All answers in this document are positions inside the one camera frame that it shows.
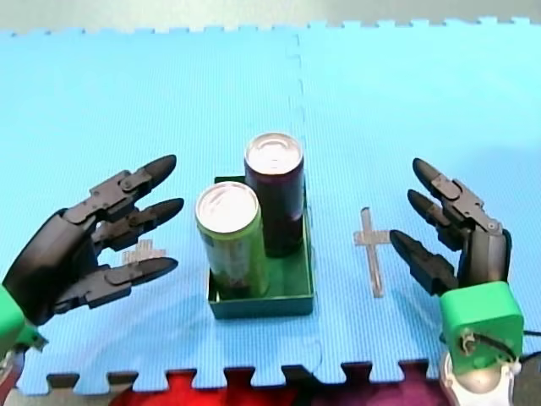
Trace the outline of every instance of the green box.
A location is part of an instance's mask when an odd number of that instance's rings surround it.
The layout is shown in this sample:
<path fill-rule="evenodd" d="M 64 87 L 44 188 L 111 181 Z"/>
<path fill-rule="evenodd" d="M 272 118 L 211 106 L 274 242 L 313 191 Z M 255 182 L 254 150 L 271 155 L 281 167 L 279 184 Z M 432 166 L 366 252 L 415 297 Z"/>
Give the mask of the green box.
<path fill-rule="evenodd" d="M 214 183 L 244 183 L 244 176 L 218 177 Z M 295 253 L 284 258 L 266 257 L 270 286 L 265 297 L 253 299 L 220 299 L 209 272 L 208 300 L 216 319 L 309 315 L 314 309 L 314 277 L 309 216 L 304 199 L 304 242 Z"/>
<path fill-rule="evenodd" d="M 466 355 L 460 345 L 463 334 L 476 332 L 498 340 L 518 357 L 522 355 L 524 317 L 505 282 L 483 283 L 454 289 L 440 299 L 445 342 L 456 374 L 493 365 L 503 354 L 489 345 L 476 345 Z"/>

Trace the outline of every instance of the green tray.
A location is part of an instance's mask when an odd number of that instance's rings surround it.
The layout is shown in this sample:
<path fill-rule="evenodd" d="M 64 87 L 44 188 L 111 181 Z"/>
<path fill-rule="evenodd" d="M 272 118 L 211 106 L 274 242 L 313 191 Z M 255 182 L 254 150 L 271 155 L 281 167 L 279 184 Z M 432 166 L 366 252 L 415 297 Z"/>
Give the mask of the green tray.
<path fill-rule="evenodd" d="M 244 176 L 224 176 L 214 183 L 235 181 L 244 183 Z M 309 216 L 304 199 L 304 242 L 294 254 L 285 258 L 266 258 L 270 273 L 267 295 L 257 299 L 220 299 L 209 270 L 210 308 L 216 319 L 248 317 L 277 317 L 309 315 L 314 309 L 314 277 L 312 275 L 312 249 L 310 244 Z"/>

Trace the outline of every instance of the green can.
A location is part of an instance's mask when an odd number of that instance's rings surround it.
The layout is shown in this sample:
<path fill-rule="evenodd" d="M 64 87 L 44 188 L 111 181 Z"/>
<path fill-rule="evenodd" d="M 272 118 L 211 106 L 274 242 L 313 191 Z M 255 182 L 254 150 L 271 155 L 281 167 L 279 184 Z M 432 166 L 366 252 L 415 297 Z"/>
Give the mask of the green can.
<path fill-rule="evenodd" d="M 265 296 L 269 275 L 255 192 L 239 182 L 213 184 L 197 199 L 195 219 L 220 298 Z"/>

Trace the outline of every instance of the purple fabric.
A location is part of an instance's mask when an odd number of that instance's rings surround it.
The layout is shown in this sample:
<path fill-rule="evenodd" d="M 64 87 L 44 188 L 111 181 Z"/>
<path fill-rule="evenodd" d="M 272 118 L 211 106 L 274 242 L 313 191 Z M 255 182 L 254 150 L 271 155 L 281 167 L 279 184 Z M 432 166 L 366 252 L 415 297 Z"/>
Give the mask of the purple fabric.
<path fill-rule="evenodd" d="M 437 381 L 427 381 L 418 365 L 403 366 L 405 380 L 393 384 L 369 384 L 360 379 L 350 385 L 324 389 L 312 406 L 447 406 Z"/>

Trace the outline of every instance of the puzzle mat edge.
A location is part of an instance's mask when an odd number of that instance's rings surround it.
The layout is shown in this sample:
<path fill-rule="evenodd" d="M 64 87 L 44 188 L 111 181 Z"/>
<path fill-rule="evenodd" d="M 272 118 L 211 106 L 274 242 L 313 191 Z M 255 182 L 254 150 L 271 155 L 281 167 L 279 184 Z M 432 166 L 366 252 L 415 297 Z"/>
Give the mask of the puzzle mat edge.
<path fill-rule="evenodd" d="M 169 30 L 156 30 L 153 28 L 138 28 L 131 31 L 121 31 L 110 28 L 103 28 L 99 30 L 86 30 L 83 28 L 64 28 L 61 30 L 49 30 L 47 28 L 32 29 L 24 34 L 17 34 L 14 30 L 0 30 L 1 36 L 12 36 L 12 37 L 23 37 L 23 36 L 33 36 L 33 35 L 59 35 L 59 34 L 97 34 L 102 31 L 114 31 L 119 34 L 132 35 L 132 34 L 167 34 L 170 32 L 185 32 L 185 33 L 200 33 L 205 31 L 225 31 L 225 32 L 234 32 L 237 30 L 302 30 L 302 29 L 312 29 L 312 28 L 329 28 L 329 29 L 341 29 L 341 28 L 392 28 L 392 27 L 426 27 L 426 26 L 463 26 L 463 25 L 538 25 L 541 26 L 541 22 L 536 20 L 531 20 L 528 17 L 512 17 L 508 20 L 498 19 L 497 17 L 486 16 L 480 17 L 478 19 L 444 19 L 443 21 L 432 21 L 429 19 L 412 19 L 409 23 L 403 24 L 397 22 L 393 19 L 380 19 L 374 23 L 364 23 L 361 20 L 344 20 L 340 25 L 338 24 L 329 24 L 326 21 L 313 21 L 308 22 L 306 25 L 282 25 L 276 24 L 270 27 L 260 27 L 258 25 L 238 25 L 235 27 L 224 27 L 221 25 L 207 25 L 202 30 L 191 30 L 188 27 L 178 27 Z"/>

